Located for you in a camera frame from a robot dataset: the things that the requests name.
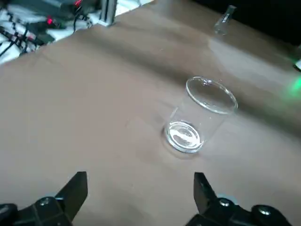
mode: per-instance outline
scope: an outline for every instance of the beaker rim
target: beaker rim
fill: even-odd
[[[192,77],[186,82],[186,91],[194,102],[211,112],[231,114],[238,109],[237,100],[232,92],[214,80],[201,76]]]

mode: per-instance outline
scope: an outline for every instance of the screw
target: screw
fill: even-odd
[[[227,199],[220,199],[220,204],[224,207],[230,206],[230,202]]]
[[[40,205],[41,206],[45,206],[45,205],[47,205],[48,203],[49,203],[49,198],[45,198],[45,199],[43,199],[41,202],[40,202]]]
[[[267,207],[264,207],[264,206],[259,207],[258,210],[261,214],[266,215],[266,216],[271,214],[269,209]]]

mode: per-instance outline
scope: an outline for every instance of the glass beaker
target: glass beaker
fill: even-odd
[[[238,108],[223,85],[203,77],[186,82],[186,95],[165,125],[165,136],[176,150],[195,153]]]
[[[214,25],[214,31],[216,34],[225,35],[227,34],[228,24],[236,7],[233,5],[228,6],[227,11],[222,15],[222,17]]]

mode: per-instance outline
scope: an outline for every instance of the black wire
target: black wire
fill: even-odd
[[[16,41],[11,42],[10,45],[8,47],[6,47],[6,49],[0,53],[0,57],[3,56],[9,50],[9,48],[11,48],[15,43],[16,43]]]
[[[79,15],[77,15],[77,16],[74,18],[74,21],[73,21],[73,33],[75,33],[75,31],[76,31],[76,22],[77,22],[78,18],[79,18]]]

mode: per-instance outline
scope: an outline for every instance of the brown table surface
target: brown table surface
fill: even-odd
[[[78,170],[89,197],[75,225],[182,226],[196,212],[193,173],[244,208],[301,221],[300,74],[272,38],[219,14],[163,0],[0,68],[0,202],[24,207]],[[164,123],[188,77],[221,81],[240,110],[197,155],[168,148]]]

